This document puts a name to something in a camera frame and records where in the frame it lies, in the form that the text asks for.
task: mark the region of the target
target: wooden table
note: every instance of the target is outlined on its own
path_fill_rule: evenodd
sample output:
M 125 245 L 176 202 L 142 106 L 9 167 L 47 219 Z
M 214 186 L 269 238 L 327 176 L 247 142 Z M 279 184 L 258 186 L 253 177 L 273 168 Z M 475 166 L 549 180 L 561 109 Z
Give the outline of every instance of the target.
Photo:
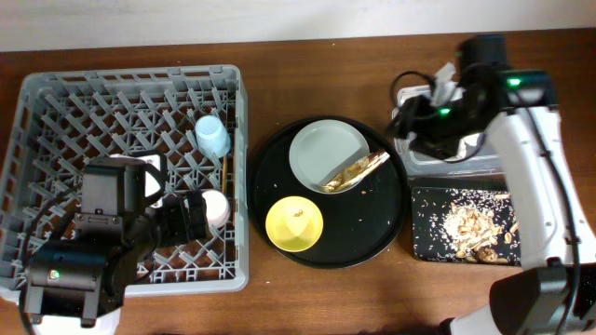
M 0 54 L 1 156 L 19 95 L 34 72 L 235 64 L 249 94 L 251 153 L 290 122 L 354 118 L 381 131 L 396 74 L 434 73 L 471 34 L 227 45 L 131 47 Z M 576 188 L 596 224 L 596 30 L 507 33 L 512 64 L 544 69 L 562 106 L 562 138 Z M 404 85 L 419 84 L 404 81 Z M 358 333 L 437 324 L 488 302 L 491 284 L 516 268 L 417 261 L 411 225 L 379 256 L 343 270 L 285 259 L 250 227 L 251 274 L 238 293 L 127 299 L 118 333 Z M 4 333 L 22 332 L 0 302 Z

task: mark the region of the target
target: white cup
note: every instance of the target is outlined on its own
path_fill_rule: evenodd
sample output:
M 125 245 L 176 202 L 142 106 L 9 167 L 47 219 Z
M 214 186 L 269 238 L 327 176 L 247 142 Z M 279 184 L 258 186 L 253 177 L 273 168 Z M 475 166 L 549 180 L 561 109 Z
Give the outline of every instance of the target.
M 207 224 L 215 228 L 224 226 L 231 213 L 225 195 L 217 190 L 207 190 L 203 192 L 203 198 L 207 206 Z
M 219 117 L 205 115 L 199 118 L 195 133 L 198 150 L 206 157 L 214 154 L 217 158 L 222 158 L 230 151 L 232 140 Z

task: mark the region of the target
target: round tray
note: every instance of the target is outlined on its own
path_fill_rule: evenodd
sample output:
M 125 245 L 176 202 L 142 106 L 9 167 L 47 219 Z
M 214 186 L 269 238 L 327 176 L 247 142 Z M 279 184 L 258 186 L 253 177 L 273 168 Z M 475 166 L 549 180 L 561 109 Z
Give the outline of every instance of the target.
M 372 153 L 385 149 L 391 159 L 344 193 L 319 194 L 307 189 L 291 172 L 290 145 L 300 129 L 323 119 L 355 127 L 364 135 Z M 254 157 L 248 185 L 249 213 L 271 246 L 276 248 L 265 232 L 265 218 L 279 199 L 303 196 L 317 204 L 323 214 L 323 233 L 312 248 L 301 252 L 276 248 L 301 264 L 330 269 L 367 261 L 397 236 L 408 214 L 410 187 L 400 157 L 385 139 L 359 122 L 336 116 L 301 120 L 280 130 Z

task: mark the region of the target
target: yellow cup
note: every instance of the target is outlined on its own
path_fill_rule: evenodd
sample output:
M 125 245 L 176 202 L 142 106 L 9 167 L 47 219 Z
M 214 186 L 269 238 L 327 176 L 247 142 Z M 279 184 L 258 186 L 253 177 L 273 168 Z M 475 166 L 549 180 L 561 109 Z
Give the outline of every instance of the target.
M 317 205 L 301 196 L 288 196 L 273 205 L 265 219 L 265 230 L 276 247 L 304 251 L 323 233 L 323 216 Z

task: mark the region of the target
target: dish rack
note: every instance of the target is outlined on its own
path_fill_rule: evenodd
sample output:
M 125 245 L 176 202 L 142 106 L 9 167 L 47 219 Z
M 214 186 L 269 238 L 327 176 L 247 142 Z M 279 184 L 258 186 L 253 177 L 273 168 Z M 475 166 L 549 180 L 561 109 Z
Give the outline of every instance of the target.
M 96 156 L 154 150 L 168 158 L 166 196 L 219 189 L 234 215 L 208 237 L 154 253 L 150 284 L 127 296 L 235 291 L 249 277 L 246 157 L 247 93 L 232 65 L 30 74 L 22 84 L 0 180 L 0 297 L 15 302 L 26 277 L 22 252 L 41 247 L 78 194 L 51 208 L 27 246 L 25 231 L 57 193 L 82 181 Z M 194 128 L 206 114 L 220 117 L 233 140 L 211 161 L 196 147 Z M 138 264 L 139 275 L 149 266 Z

